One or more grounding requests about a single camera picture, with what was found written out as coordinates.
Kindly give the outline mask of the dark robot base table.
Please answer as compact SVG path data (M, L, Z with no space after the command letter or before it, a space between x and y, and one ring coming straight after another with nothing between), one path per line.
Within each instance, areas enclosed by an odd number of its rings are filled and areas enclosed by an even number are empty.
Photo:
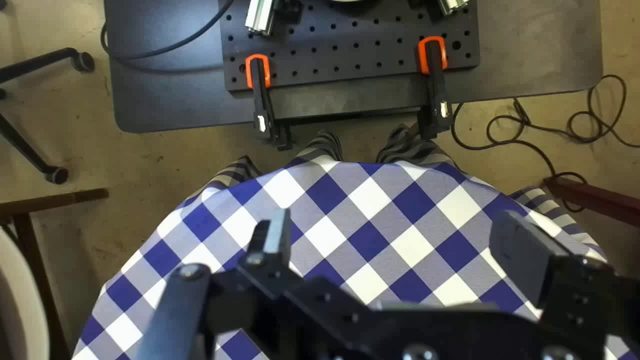
M224 82L221 22L237 0L105 0L116 125L126 133L253 125L248 88ZM438 0L444 17L469 0ZM251 0L246 29L301 18L295 0ZM446 70L450 102L574 92L603 74L601 0L478 0L481 64ZM276 122L414 111L423 74L271 88Z

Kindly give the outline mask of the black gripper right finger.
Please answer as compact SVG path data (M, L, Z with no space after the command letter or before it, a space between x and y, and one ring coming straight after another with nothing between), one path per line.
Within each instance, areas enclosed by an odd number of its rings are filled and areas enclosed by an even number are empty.
M534 307L542 307L548 288L548 271L553 263L564 259L569 251L541 227L508 211L493 224L490 254L517 288Z

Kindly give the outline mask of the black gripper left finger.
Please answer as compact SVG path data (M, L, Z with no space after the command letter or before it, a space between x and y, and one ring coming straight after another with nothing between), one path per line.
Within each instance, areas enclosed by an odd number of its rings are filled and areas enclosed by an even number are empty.
M238 271L253 281L287 281L291 277L291 211L276 211L254 227Z

